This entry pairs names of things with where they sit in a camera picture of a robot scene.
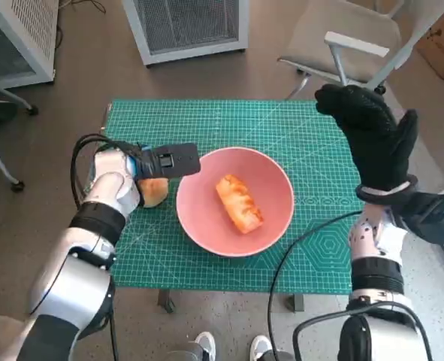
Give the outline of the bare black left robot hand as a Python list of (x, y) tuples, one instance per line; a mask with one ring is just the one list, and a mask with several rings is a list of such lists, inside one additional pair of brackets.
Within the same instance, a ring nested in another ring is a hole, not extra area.
[(160, 165), (153, 158), (128, 157), (128, 170), (136, 180), (167, 178)]

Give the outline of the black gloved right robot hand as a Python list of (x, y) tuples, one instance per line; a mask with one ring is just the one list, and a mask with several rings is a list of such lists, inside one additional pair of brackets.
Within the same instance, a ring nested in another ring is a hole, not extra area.
[(418, 136), (415, 110), (395, 120), (381, 95), (355, 85), (325, 84), (315, 98), (317, 111), (333, 117), (346, 136), (363, 187), (392, 192), (409, 181)]

